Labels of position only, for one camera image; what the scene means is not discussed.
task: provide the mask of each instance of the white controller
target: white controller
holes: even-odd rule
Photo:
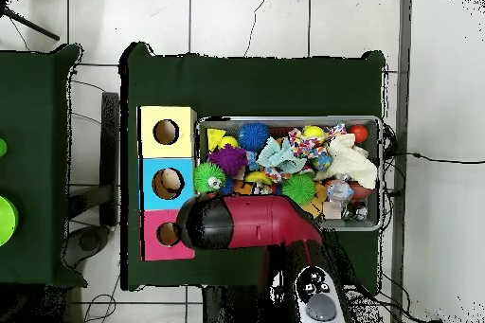
[[[306,266],[294,283],[300,323],[346,323],[335,284],[318,266]]]

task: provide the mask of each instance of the red ball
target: red ball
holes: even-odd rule
[[[373,191],[373,189],[362,187],[357,181],[350,181],[349,185],[353,189],[353,201],[362,201],[370,196]]]
[[[350,127],[349,133],[355,135],[355,143],[362,143],[368,138],[368,130],[364,125]]]

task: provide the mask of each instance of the green tablecloth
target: green tablecloth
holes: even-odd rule
[[[247,248],[196,251],[193,260],[141,261],[139,251],[136,107],[188,106],[207,116],[381,116],[381,52],[362,59],[312,57],[208,58],[198,55],[156,57],[145,44],[131,44],[119,71],[122,129],[122,257],[127,280],[122,287],[141,284],[258,284],[264,251]],[[369,290],[377,285],[379,232],[342,232],[339,241],[357,277]]]
[[[67,220],[67,98],[76,45],[54,53],[0,51],[0,195],[17,207],[19,224],[0,246],[0,282],[83,285],[62,265]]]

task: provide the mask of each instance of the toy bin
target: toy bin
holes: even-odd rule
[[[293,128],[303,130],[305,125],[333,127],[344,122],[348,130],[352,125],[364,125],[368,130],[368,138],[359,146],[368,151],[368,159],[377,167],[377,181],[374,191],[365,200],[368,216],[362,221],[344,221],[329,219],[320,223],[322,228],[337,231],[372,231],[383,224],[384,193],[383,193],[383,128],[382,121],[373,116],[331,116],[331,117],[204,117],[199,119],[195,127],[195,159],[196,163],[207,161],[207,129],[225,130],[226,136],[238,137],[239,128],[247,122],[262,122],[268,125],[273,137],[283,137]]]

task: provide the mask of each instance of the blue cube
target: blue cube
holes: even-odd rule
[[[162,183],[161,176],[166,169],[175,170],[178,174],[182,180],[180,189],[171,189]],[[194,196],[192,159],[143,159],[143,196],[145,210],[178,210],[182,207],[186,200]]]

